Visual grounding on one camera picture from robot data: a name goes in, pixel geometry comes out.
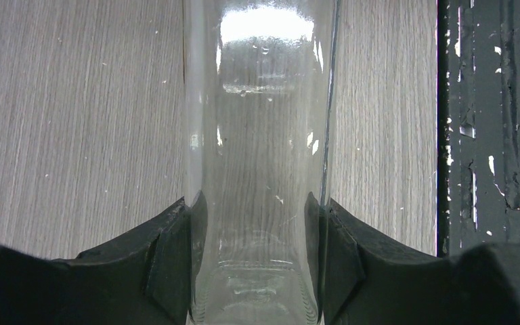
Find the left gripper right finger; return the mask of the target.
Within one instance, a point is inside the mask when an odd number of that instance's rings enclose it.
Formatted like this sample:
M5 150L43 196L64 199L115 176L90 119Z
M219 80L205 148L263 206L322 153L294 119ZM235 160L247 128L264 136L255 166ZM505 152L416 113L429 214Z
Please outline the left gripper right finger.
M520 324L520 244L434 257L309 194L304 206L327 324Z

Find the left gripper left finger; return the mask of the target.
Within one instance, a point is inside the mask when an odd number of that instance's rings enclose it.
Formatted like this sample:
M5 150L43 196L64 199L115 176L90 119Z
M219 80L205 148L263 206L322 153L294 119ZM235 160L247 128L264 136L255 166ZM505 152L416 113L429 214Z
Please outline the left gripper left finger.
M192 244L198 193L74 259L0 245L0 324L185 324L202 254Z

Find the tall clear glass bottle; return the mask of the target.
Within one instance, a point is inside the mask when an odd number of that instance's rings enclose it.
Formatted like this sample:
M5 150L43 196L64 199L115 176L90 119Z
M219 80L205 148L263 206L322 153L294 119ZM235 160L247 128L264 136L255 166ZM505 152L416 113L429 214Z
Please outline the tall clear glass bottle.
M339 1L186 1L191 324L320 324Z

